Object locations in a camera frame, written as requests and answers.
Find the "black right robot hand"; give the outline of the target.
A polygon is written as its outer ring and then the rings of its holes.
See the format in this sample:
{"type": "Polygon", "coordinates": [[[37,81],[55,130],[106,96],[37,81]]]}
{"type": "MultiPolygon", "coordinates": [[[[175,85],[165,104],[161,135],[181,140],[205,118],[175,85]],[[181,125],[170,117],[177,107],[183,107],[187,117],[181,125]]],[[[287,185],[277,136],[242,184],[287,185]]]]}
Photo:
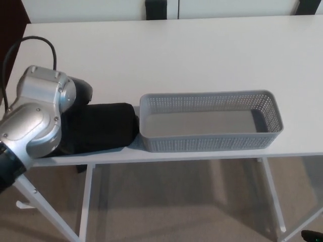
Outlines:
{"type": "Polygon", "coordinates": [[[323,233],[321,232],[302,230],[301,236],[306,242],[323,242],[323,233]]]}

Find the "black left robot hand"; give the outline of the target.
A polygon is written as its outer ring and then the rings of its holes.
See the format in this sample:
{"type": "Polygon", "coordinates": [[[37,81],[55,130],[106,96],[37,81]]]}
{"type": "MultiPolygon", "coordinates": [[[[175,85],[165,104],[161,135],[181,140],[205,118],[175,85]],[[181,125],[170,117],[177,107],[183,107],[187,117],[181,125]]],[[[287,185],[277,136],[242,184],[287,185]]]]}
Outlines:
{"type": "Polygon", "coordinates": [[[71,109],[76,109],[81,106],[87,105],[92,99],[92,86],[84,80],[74,77],[70,78],[74,82],[76,88],[76,98],[71,106],[71,109]]]}

